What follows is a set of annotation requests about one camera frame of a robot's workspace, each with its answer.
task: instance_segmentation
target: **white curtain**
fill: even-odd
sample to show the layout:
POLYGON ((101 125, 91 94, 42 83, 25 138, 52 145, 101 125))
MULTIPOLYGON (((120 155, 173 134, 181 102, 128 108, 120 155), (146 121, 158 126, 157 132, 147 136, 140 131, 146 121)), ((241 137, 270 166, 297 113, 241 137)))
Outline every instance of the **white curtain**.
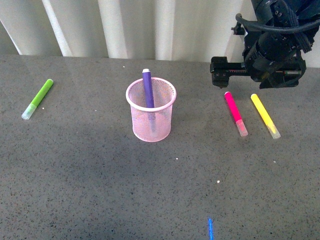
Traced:
POLYGON ((237 13, 256 19, 250 0, 0 0, 0 54, 236 62, 237 13))

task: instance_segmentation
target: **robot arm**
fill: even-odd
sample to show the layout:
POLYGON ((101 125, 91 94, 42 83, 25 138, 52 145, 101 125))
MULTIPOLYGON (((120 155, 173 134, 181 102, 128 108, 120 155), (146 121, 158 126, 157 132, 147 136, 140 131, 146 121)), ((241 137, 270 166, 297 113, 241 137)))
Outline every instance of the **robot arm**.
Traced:
POLYGON ((227 87, 231 76, 250 76, 260 89, 295 87, 306 71, 301 57, 311 51, 320 25, 320 0, 251 0, 257 18, 236 15, 235 35, 245 35, 242 63, 213 57, 212 84, 227 87))

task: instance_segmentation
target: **gray countertop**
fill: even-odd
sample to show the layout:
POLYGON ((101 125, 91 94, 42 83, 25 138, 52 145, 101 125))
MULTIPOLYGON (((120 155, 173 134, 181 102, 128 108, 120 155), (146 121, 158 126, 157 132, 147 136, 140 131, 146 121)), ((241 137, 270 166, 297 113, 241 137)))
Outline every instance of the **gray countertop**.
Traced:
POLYGON ((295 88, 234 77, 219 89, 209 63, 0 55, 0 84, 1 239, 207 240, 208 218, 215 240, 320 239, 320 69, 295 88), (177 90, 156 143, 135 137, 125 97, 144 68, 177 90))

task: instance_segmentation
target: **black cable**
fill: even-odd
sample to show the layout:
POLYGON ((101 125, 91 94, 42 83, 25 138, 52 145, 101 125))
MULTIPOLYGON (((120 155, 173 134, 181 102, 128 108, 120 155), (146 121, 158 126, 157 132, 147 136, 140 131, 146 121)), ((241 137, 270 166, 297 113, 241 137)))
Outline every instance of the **black cable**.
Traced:
POLYGON ((268 25, 261 24, 257 21, 248 21, 246 19, 243 19, 241 13, 238 13, 237 15, 235 15, 235 19, 245 27, 249 27, 249 28, 264 31, 264 32, 278 33, 278 34, 300 33, 300 32, 304 32, 304 31, 313 29, 313 28, 318 27, 320 25, 320 19, 318 19, 314 22, 310 22, 305 25, 296 26, 296 27, 268 26, 268 25))

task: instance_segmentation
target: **pen holder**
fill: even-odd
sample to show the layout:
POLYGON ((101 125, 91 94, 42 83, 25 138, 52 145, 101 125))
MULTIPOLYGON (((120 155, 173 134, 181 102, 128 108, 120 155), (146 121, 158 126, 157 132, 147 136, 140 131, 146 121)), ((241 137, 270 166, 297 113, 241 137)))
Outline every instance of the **pen holder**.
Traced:
POLYGON ((145 142, 158 142, 171 131, 172 105, 176 100, 175 87, 162 78, 152 77, 154 108, 147 108, 143 79, 134 81, 126 90, 131 106, 132 129, 145 142))

